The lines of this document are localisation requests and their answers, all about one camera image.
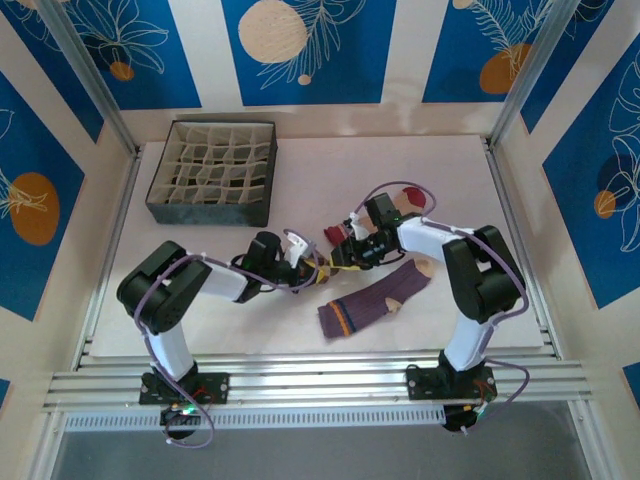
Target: beige circle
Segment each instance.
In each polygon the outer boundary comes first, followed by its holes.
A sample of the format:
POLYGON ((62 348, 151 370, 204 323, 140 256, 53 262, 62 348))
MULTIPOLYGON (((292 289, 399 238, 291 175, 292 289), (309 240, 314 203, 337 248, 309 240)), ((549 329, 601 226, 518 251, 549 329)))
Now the beige circle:
POLYGON ((458 10, 469 8, 474 1, 475 0, 452 0, 453 7, 457 8, 458 10))
POLYGON ((300 75, 298 77, 298 83, 300 85, 309 85, 311 83, 311 77, 309 75, 300 75))
MULTIPOLYGON (((18 2, 20 5, 24 5, 25 7, 30 8, 31 10, 36 9, 34 1, 35 0, 16 0, 16 2, 18 2)), ((69 0, 58 0, 59 3, 64 3, 68 1, 69 0)))
POLYGON ((260 0, 240 19, 240 43, 261 63, 281 63, 298 55, 307 44, 307 29, 298 13, 281 0, 260 0))

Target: orange circle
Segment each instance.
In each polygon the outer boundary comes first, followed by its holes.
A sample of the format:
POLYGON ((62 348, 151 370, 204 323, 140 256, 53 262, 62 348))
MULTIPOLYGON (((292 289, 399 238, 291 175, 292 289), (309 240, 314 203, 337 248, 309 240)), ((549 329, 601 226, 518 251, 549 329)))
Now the orange circle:
POLYGON ((20 175, 12 187, 19 190, 9 193, 11 200, 17 202, 10 211, 13 229, 20 238, 31 245, 46 245, 53 239, 60 220, 60 202, 56 187, 44 175, 33 172, 20 175), (30 206, 29 201, 39 207, 30 206))
POLYGON ((135 76, 133 68, 123 62, 113 62, 109 67, 111 75, 121 82, 130 82, 135 76))
POLYGON ((608 190, 603 190, 596 195, 593 208, 596 210, 596 215, 606 220, 616 211, 616 197, 608 190))
POLYGON ((495 54, 482 68, 480 88, 494 95, 509 93, 529 50, 531 45, 519 43, 495 54))

